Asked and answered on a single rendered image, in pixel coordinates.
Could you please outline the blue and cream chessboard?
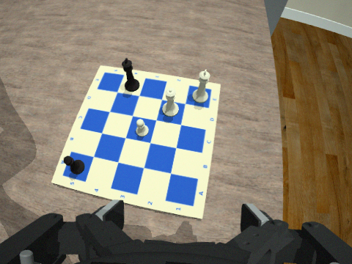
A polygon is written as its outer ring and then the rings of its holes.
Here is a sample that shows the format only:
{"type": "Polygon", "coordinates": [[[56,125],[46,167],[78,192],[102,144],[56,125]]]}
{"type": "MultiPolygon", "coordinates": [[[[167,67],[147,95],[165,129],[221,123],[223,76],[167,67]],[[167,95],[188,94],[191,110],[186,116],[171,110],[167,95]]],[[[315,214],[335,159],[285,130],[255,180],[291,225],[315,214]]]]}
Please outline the blue and cream chessboard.
{"type": "Polygon", "coordinates": [[[208,99],[192,98],[199,81],[132,70],[139,81],[125,89],[123,68],[100,66],[59,159],[52,183],[107,199],[202,219],[213,152],[220,84],[208,99]],[[173,117],[163,113],[165,91],[176,90],[173,117]],[[148,127],[136,133],[136,121],[148,127]],[[84,162],[73,174],[64,157],[84,162]]]}

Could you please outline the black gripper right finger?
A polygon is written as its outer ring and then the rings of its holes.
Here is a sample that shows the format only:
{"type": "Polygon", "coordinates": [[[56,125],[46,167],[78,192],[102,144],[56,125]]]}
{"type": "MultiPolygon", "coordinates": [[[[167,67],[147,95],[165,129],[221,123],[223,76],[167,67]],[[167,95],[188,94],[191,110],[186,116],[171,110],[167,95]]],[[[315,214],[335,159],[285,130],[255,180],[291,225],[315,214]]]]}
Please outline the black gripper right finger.
{"type": "Polygon", "coordinates": [[[288,227],[253,204],[242,204],[241,233],[202,255],[246,264],[352,264],[352,247],[323,224],[304,222],[301,230],[288,227]]]}

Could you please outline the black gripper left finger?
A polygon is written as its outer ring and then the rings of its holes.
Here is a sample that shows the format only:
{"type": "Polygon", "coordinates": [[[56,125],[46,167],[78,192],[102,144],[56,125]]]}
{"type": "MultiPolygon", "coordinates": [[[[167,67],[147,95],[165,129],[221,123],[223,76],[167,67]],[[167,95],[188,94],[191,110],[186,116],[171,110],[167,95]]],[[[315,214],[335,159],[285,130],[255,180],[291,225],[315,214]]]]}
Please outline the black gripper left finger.
{"type": "Polygon", "coordinates": [[[131,239],[123,227],[124,202],[119,199],[93,214],[78,215],[76,221],[48,213],[0,243],[0,264],[62,264],[66,254],[78,254],[81,262],[111,254],[153,252],[141,240],[131,239]]]}

